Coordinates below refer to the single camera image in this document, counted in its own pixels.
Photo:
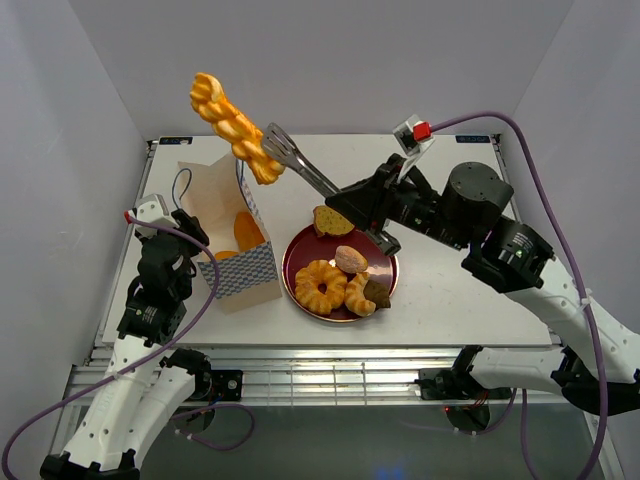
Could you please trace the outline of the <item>blue checkered paper bag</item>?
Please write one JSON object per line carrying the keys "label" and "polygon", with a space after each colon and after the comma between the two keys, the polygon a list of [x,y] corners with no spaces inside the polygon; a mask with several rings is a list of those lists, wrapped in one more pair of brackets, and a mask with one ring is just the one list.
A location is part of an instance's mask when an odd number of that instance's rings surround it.
{"label": "blue checkered paper bag", "polygon": [[224,260],[206,254],[196,264],[207,285],[216,291],[219,308],[232,314],[281,297],[275,255],[248,184],[250,169],[231,153],[211,165],[180,162],[176,188],[181,207],[197,218],[209,238],[209,250],[238,250],[234,221],[249,212],[266,242]]}

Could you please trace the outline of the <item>orange oval bread loaf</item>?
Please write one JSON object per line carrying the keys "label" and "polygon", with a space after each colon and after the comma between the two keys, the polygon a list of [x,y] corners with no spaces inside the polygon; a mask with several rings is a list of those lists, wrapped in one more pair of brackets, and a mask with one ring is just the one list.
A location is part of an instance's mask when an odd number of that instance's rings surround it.
{"label": "orange oval bread loaf", "polygon": [[234,221],[234,238],[238,250],[224,250],[214,254],[218,261],[244,253],[266,242],[264,235],[254,217],[249,212],[240,212]]}

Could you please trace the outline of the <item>long twisted bread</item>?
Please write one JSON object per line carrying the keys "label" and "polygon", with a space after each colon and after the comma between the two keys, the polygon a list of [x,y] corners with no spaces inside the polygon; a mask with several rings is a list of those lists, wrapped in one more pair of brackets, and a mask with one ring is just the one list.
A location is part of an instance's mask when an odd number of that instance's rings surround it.
{"label": "long twisted bread", "polygon": [[261,146],[263,132],[229,101],[217,78],[198,72],[190,100],[194,112],[231,145],[234,156],[248,165],[259,185],[278,180],[285,167],[265,152]]}

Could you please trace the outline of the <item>metal kitchen tongs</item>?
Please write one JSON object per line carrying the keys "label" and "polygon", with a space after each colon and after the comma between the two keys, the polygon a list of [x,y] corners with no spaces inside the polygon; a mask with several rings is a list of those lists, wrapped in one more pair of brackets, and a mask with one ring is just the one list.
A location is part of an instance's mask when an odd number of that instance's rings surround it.
{"label": "metal kitchen tongs", "polygon": [[266,127],[261,146],[270,157],[297,173],[324,198],[339,192],[339,188],[304,156],[278,124],[271,122]]}

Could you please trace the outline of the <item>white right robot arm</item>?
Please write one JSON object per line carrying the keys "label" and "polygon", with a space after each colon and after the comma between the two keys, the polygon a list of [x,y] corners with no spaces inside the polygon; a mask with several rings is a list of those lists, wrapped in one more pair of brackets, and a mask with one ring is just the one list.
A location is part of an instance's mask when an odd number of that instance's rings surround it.
{"label": "white right robot arm", "polygon": [[325,203],[365,232],[386,255],[398,241],[384,225],[396,222],[456,250],[475,279],[534,314],[560,337],[542,349],[464,347],[448,371],[422,385],[437,398],[468,399],[501,388],[559,395],[575,407],[611,416],[639,407],[639,336],[578,290],[551,245],[503,213],[512,187],[489,166],[455,166],[442,192],[394,154],[364,180]]}

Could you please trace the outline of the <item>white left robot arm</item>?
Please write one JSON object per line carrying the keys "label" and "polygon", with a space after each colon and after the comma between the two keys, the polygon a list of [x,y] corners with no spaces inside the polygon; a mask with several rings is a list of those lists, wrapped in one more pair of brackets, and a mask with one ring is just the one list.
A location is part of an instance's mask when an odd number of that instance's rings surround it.
{"label": "white left robot arm", "polygon": [[142,243],[104,381],[76,433],[47,456],[43,479],[137,479],[157,436],[180,404],[213,397],[208,357],[170,343],[186,314],[196,269],[209,239],[182,209],[154,214],[149,205],[125,214]]}

